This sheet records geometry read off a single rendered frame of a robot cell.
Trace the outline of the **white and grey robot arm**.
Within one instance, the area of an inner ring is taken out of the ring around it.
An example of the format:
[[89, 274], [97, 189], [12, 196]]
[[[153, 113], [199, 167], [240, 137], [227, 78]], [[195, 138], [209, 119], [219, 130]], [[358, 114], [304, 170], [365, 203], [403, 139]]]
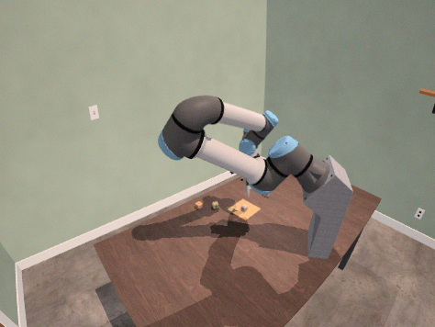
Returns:
[[[239, 151], [206, 135], [203, 128], [216, 123], [244, 128]], [[173, 160], [197, 157], [231, 174], [247, 177], [251, 189], [261, 195], [270, 194], [290, 174], [307, 193], [314, 192], [327, 179], [330, 167], [293, 138], [285, 136], [278, 140], [268, 151], [266, 160], [252, 158], [277, 123], [278, 118], [270, 111], [261, 115], [224, 103], [215, 96], [194, 96], [174, 109], [161, 131], [158, 144]]]

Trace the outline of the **peach mat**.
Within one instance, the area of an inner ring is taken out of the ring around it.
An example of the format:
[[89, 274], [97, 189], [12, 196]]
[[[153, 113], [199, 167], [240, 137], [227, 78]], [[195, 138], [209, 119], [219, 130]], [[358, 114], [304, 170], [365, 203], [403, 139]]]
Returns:
[[[243, 204], [248, 206], [248, 209], [245, 212], [240, 209]], [[250, 202], [244, 199], [228, 209], [228, 211], [232, 212], [243, 220], [247, 220], [259, 210], [260, 208], [252, 205]]]

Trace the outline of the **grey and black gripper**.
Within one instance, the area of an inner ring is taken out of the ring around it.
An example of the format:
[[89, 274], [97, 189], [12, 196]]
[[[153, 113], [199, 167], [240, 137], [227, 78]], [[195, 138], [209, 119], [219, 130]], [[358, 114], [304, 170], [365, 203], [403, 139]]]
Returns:
[[[257, 158], [257, 157], [260, 157], [260, 155], [258, 153], [253, 158]], [[240, 180], [243, 180], [243, 176], [240, 176]], [[247, 182], [246, 178], [245, 178], [245, 184], [246, 184], [246, 194], [249, 197], [250, 196], [250, 189], [251, 189], [251, 187], [249, 186], [249, 183]]]

